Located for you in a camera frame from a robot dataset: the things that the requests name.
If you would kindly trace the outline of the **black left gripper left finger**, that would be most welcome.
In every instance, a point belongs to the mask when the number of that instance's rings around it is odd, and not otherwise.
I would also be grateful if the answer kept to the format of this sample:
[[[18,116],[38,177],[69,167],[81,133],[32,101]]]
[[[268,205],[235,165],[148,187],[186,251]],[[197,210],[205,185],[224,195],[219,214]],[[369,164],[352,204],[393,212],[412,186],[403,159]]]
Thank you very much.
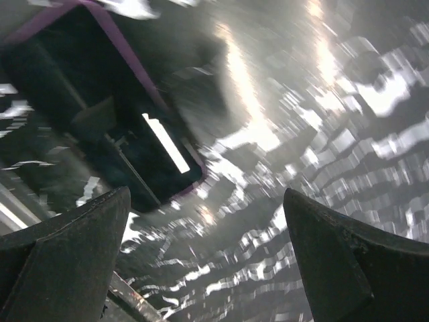
[[[1,320],[98,321],[130,204],[120,187],[1,236]]]

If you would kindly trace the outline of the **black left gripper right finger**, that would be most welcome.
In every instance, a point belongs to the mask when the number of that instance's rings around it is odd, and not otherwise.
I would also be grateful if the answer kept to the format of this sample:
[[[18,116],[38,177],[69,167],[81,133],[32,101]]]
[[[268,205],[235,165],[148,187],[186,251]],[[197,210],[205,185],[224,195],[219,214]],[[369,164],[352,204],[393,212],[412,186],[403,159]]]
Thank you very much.
[[[287,189],[284,213],[315,321],[427,321],[428,244]]]

